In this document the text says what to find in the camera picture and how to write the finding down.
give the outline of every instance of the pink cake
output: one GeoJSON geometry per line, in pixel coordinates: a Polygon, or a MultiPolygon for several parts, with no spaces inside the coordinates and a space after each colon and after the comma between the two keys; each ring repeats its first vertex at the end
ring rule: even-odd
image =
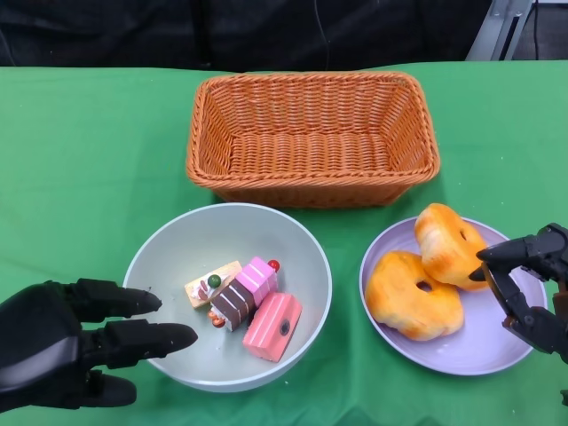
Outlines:
{"type": "Polygon", "coordinates": [[[302,313],[302,305],[286,293],[271,293],[255,313],[243,344],[255,356],[278,362],[302,313]]]}
{"type": "Polygon", "coordinates": [[[254,257],[235,278],[255,298],[256,307],[271,291],[278,289],[276,271],[260,257],[254,257]]]}

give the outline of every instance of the orange wicker basket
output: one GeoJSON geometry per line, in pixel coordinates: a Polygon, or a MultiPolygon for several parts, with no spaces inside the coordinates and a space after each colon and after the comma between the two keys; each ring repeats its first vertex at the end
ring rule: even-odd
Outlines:
{"type": "Polygon", "coordinates": [[[187,175],[226,201],[386,205],[439,167],[430,112],[409,75],[232,75],[195,95],[187,175]]]}

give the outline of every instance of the purple plate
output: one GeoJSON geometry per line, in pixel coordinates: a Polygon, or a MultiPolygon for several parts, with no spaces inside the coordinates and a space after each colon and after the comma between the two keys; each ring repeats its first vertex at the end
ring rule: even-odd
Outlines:
{"type": "MultiPolygon", "coordinates": [[[[489,226],[464,218],[473,224],[489,246],[508,240],[489,226]]],[[[450,375],[487,375],[511,367],[533,349],[505,330],[502,308],[491,290],[470,293],[460,291],[465,312],[463,327],[452,335],[428,342],[415,342],[397,330],[377,323],[365,304],[365,288],[375,265],[383,255],[392,250],[420,253],[414,237],[416,217],[391,226],[368,248],[359,274],[361,301],[371,323],[381,336],[397,351],[418,364],[450,375]]],[[[547,307],[547,298],[542,283],[532,275],[516,269],[511,277],[525,293],[531,306],[547,307]]]]}

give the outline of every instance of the green table surface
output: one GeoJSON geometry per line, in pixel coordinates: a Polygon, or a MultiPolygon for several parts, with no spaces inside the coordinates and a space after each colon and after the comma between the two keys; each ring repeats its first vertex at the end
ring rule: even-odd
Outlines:
{"type": "MultiPolygon", "coordinates": [[[[115,371],[138,386],[133,406],[27,407],[0,415],[0,424],[566,424],[558,392],[568,388],[568,366],[557,355],[534,351],[481,377],[430,371],[375,332],[358,285],[370,242],[433,201],[509,236],[550,221],[568,225],[568,62],[389,69],[422,83],[441,172],[388,208],[285,210],[319,240],[334,279],[327,323],[292,370],[263,388],[223,395],[185,387],[141,362],[115,371]]],[[[216,202],[184,168],[193,94],[215,74],[0,68],[0,300],[48,279],[122,282],[158,227],[216,202]]],[[[547,291],[550,297],[554,285],[547,291]]]]}

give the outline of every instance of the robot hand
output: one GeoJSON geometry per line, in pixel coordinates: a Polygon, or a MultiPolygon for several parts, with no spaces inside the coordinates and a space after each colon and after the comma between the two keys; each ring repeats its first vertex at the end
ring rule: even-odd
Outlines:
{"type": "Polygon", "coordinates": [[[157,311],[151,293],[112,281],[47,281],[0,304],[0,413],[21,406],[126,406],[133,383],[103,375],[95,366],[122,368],[163,358],[197,340],[188,326],[145,319],[107,322],[85,331],[81,322],[157,311]]]}
{"type": "MultiPolygon", "coordinates": [[[[557,224],[536,235],[505,241],[477,253],[481,268],[469,277],[486,280],[506,314],[503,326],[541,352],[557,352],[568,364],[568,230],[557,224]],[[558,293],[552,297],[555,313],[530,307],[525,295],[509,277],[521,267],[539,280],[554,280],[558,293]]],[[[562,390],[568,406],[568,390],[562,390]]]]}

